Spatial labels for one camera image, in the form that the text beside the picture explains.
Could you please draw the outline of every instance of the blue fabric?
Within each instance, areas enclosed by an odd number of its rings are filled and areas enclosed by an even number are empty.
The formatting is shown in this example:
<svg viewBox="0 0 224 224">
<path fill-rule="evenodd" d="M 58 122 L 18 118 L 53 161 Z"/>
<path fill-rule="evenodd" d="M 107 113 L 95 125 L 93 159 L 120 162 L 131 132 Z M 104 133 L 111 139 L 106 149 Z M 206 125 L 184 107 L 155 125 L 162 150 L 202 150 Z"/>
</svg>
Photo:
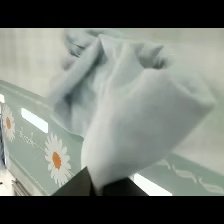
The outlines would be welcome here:
<svg viewBox="0 0 224 224">
<path fill-rule="evenodd" d="M 69 29 L 65 44 L 72 60 L 49 100 L 54 119 L 84 137 L 82 166 L 97 190 L 166 156 L 214 106 L 161 44 L 111 29 Z"/>
</svg>

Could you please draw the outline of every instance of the crumpled cloth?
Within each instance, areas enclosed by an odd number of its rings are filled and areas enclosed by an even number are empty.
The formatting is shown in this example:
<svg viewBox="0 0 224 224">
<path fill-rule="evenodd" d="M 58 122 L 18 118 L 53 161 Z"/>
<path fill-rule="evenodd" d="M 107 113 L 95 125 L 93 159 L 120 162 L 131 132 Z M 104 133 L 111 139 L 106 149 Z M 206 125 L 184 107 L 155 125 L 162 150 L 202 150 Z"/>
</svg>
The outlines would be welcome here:
<svg viewBox="0 0 224 224">
<path fill-rule="evenodd" d="M 205 82 L 165 46 L 111 29 L 68 29 L 53 117 L 84 138 L 97 191 L 165 157 L 214 107 Z"/>
</svg>

